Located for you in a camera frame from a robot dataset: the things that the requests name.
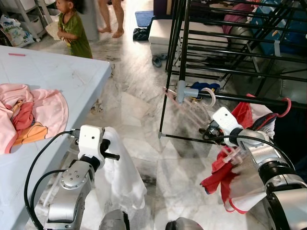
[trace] white table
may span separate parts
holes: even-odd
[[[66,130],[80,127],[110,75],[111,67],[106,61],[0,46],[0,83],[24,83],[31,90],[60,90],[69,108]],[[29,219],[24,206],[24,182],[33,159],[48,141],[13,147],[11,154],[0,155],[0,229],[24,229]],[[29,195],[45,172],[59,167],[69,144],[68,137],[63,136],[45,150],[31,175]]]

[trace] black drying rack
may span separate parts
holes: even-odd
[[[244,95],[237,95],[237,94],[230,94],[226,92],[218,92],[216,93],[216,99],[221,100],[229,100],[229,101],[236,101],[236,102],[247,102],[253,104],[263,104],[266,106],[286,106],[287,102],[279,101],[279,100],[272,100],[268,98],[259,98],[257,97],[260,93],[265,81],[267,78],[278,78],[278,79],[285,79],[285,80],[293,80],[293,81],[301,81],[307,82],[305,78],[297,78],[292,76],[286,76],[284,74],[306,71],[306,68],[297,69],[293,71],[288,71],[283,73],[282,75],[273,75],[269,74],[271,67],[274,64],[275,60],[282,60],[287,62],[296,62],[296,63],[306,63],[305,59],[293,58],[293,57],[281,57],[276,55],[265,55],[253,52],[253,50],[260,45],[260,43],[271,43],[274,44],[275,41],[267,40],[265,37],[271,33],[272,31],[279,30],[282,31],[282,35],[279,41],[279,45],[284,45],[288,47],[298,47],[301,49],[307,50],[306,45],[302,44],[293,44],[289,43],[284,40],[286,34],[288,32],[294,33],[303,33],[307,34],[307,28],[301,28],[301,30],[294,30],[289,28],[289,24],[292,21],[298,22],[307,22],[304,19],[294,18],[293,15],[296,11],[301,11],[307,13],[307,3],[305,0],[282,0],[280,4],[267,4],[262,2],[251,2],[245,0],[227,0],[227,2],[231,3],[244,3],[244,4],[252,4],[252,5],[259,5],[259,6],[268,6],[273,7],[273,11],[269,14],[263,14],[259,12],[249,12],[249,11],[237,11],[232,9],[220,9],[220,8],[213,8],[209,6],[204,7],[193,7],[191,6],[191,0],[175,0],[174,9],[173,9],[173,20],[172,20],[172,28],[168,46],[168,60],[166,62],[166,72],[167,72],[167,82],[166,82],[166,90],[169,89],[170,86],[170,79],[171,76],[177,75],[179,76],[179,80],[185,80],[186,77],[192,78],[201,78],[201,79],[211,79],[211,80],[225,80],[225,84],[222,87],[222,91],[225,85],[228,83],[228,80],[231,78],[232,75],[241,75],[241,76],[252,76],[255,78],[261,78],[261,82],[257,91],[254,93],[256,96],[255,98],[244,96]],[[235,22],[227,22],[224,20],[219,19],[204,19],[204,18],[196,18],[191,16],[192,11],[199,11],[204,14],[231,14],[231,15],[240,15],[246,17],[253,17],[253,18],[261,18],[263,21],[262,25],[257,24],[250,24],[250,23],[235,23]],[[279,23],[286,19],[285,27],[281,28],[278,27]],[[181,29],[182,22],[184,21],[184,29]],[[189,29],[190,22],[197,22],[203,23],[205,25],[231,25],[231,26],[239,26],[239,27],[246,27],[249,29],[256,29],[256,32],[253,33],[253,36],[243,36],[243,35],[234,35],[234,34],[225,34],[225,33],[213,33],[213,32],[206,32],[206,31],[196,31]],[[180,31],[183,31],[183,37],[180,38]],[[223,41],[216,41],[216,40],[206,40],[206,39],[196,39],[190,38],[189,35],[205,35],[205,36],[212,36],[212,37],[224,37],[227,39],[239,39],[245,40],[246,42],[236,43],[241,47],[222,47],[222,46],[213,46],[213,45],[206,45],[200,44],[199,41],[203,42],[214,42],[217,43],[228,43]],[[178,53],[178,47],[180,46],[181,54],[179,57],[176,57],[176,52]],[[223,54],[224,56],[217,56],[208,54],[210,53],[219,53]],[[223,59],[227,57],[228,63],[207,63],[206,60],[199,60],[197,58],[216,58],[216,59]],[[174,62],[180,61],[180,69],[175,69]],[[255,61],[255,58],[266,58],[269,60],[268,70],[265,72],[260,72]],[[249,62],[253,64],[253,68],[243,68],[240,66],[242,62]],[[193,73],[191,70],[204,70],[206,73]],[[208,74],[209,72],[215,73],[222,73],[221,76],[216,76]],[[206,92],[199,92],[199,96],[210,98],[210,95]],[[163,121],[165,116],[165,107],[167,102],[167,96],[164,97],[164,104],[162,110],[162,117],[159,129],[159,136],[170,137],[170,138],[178,138],[184,140],[191,140],[191,141],[198,141],[198,142],[205,142],[205,143],[214,143],[212,141],[206,141],[202,139],[194,139],[194,138],[187,138],[187,137],[180,137],[174,136],[169,134],[162,133]],[[307,108],[306,104],[292,102],[292,107],[295,108]]]

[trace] pink cloth with cartoon print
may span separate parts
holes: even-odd
[[[0,154],[13,145],[64,131],[68,106],[58,90],[30,90],[24,84],[0,84]]]

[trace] pink marker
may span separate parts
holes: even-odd
[[[25,54],[13,54],[13,53],[9,53],[9,55],[12,55],[12,56],[22,56],[22,57],[25,56]]]

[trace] bare foot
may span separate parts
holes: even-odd
[[[102,28],[98,28],[98,31],[100,32],[100,33],[111,33],[112,32],[112,30],[111,30],[111,28],[110,27],[106,27],[106,28],[104,28],[104,29],[102,29]]]
[[[118,38],[120,36],[122,36],[124,34],[124,30],[117,30],[114,34],[113,34],[113,38]]]

